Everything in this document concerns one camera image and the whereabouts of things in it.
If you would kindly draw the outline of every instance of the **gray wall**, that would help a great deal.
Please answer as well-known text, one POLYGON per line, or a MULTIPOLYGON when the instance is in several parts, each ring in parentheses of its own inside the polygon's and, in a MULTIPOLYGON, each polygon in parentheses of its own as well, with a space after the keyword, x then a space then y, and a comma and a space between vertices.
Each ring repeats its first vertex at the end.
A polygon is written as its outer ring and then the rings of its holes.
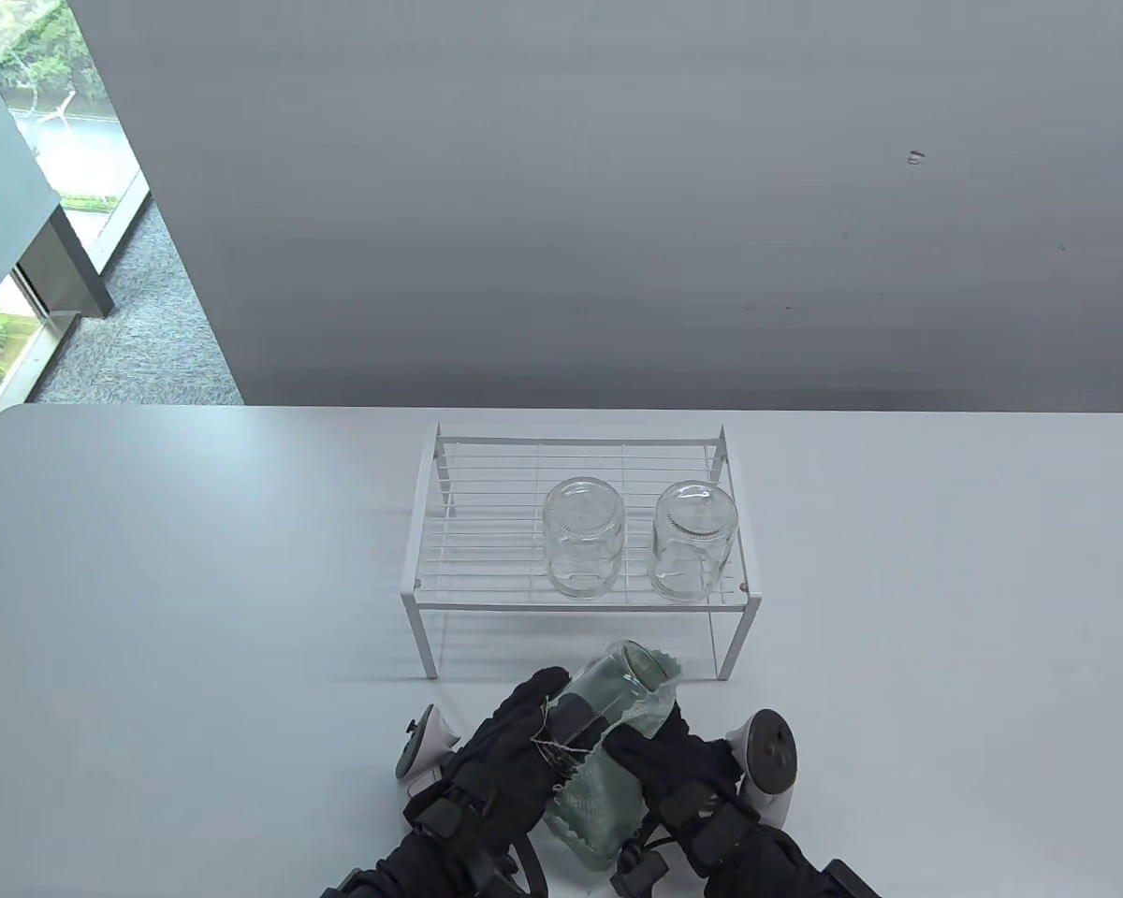
POLYGON ((1123 0, 71 4, 247 402, 1123 410, 1123 0))

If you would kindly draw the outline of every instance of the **tabletop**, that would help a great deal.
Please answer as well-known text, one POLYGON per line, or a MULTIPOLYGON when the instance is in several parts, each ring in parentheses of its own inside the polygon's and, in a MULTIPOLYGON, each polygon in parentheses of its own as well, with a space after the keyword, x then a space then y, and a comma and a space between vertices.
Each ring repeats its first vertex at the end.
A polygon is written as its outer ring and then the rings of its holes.
MULTIPOLYGON (((678 689, 694 731, 782 711, 788 832, 886 898, 1123 897, 1123 415, 262 406, 0 416, 0 896, 318 896, 400 837, 409 718, 581 662, 492 627, 421 675, 438 420, 729 424, 764 598, 732 679, 678 689)), ((610 895, 536 842, 554 894, 610 895)))

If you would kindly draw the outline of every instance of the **metal rack leg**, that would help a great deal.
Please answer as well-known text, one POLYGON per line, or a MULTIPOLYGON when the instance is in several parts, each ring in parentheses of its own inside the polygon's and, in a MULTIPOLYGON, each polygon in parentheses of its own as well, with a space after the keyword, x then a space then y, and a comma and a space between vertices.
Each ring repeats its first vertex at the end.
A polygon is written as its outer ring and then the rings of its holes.
POLYGON ((441 432, 437 431, 437 448, 433 449, 432 460, 437 465, 437 479, 440 484, 440 500, 446 505, 446 517, 455 517, 458 508, 454 505, 454 493, 449 483, 449 458, 446 457, 446 447, 441 445, 441 432))
POLYGON ((745 603, 745 611, 740 613, 740 623, 737 624, 737 632, 732 634, 732 644, 728 645, 728 654, 723 656, 723 663, 715 672, 716 679, 727 680, 732 676, 732 669, 737 666, 737 658, 741 648, 745 647, 745 638, 749 635, 749 629, 754 625, 754 617, 757 610, 761 607, 761 598, 757 595, 749 595, 749 602, 745 603))
POLYGON ((711 470, 707 476, 712 484, 720 483, 720 475, 723 474, 723 464, 728 460, 728 437, 724 436, 723 428, 720 430, 720 440, 715 443, 715 457, 711 460, 711 470))
POLYGON ((416 648, 420 652, 420 663, 423 665, 423 675, 430 680, 436 680, 437 662, 432 660, 429 633, 424 631, 424 617, 420 616, 420 606, 416 604, 414 596, 403 596, 403 611, 408 612, 408 623, 412 625, 412 636, 416 638, 416 648))

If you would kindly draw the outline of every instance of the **gray pillar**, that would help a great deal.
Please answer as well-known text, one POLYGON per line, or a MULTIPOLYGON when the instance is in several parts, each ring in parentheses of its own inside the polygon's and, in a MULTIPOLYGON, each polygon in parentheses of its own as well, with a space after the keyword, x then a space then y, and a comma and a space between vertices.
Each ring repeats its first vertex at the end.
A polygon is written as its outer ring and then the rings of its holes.
POLYGON ((62 207, 53 211, 26 249, 19 269, 47 313, 107 318, 115 308, 62 207))

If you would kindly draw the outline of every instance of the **wrist strap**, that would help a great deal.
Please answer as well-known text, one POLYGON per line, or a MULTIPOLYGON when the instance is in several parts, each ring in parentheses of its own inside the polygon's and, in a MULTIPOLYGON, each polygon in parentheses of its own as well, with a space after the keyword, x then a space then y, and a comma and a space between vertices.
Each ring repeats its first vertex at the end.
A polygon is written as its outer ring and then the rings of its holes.
POLYGON ((511 855, 495 856, 489 850, 491 824, 487 813, 497 803, 497 787, 484 764, 472 761, 454 775, 451 786, 416 817, 412 825, 429 835, 441 849, 466 868, 477 895, 487 898, 548 898, 548 885, 537 852, 528 835, 511 841, 528 881, 524 892, 513 876, 518 865, 511 855))
POLYGON ((752 808, 742 809, 705 782, 687 782, 665 797, 657 812, 700 877, 716 871, 757 827, 752 808))

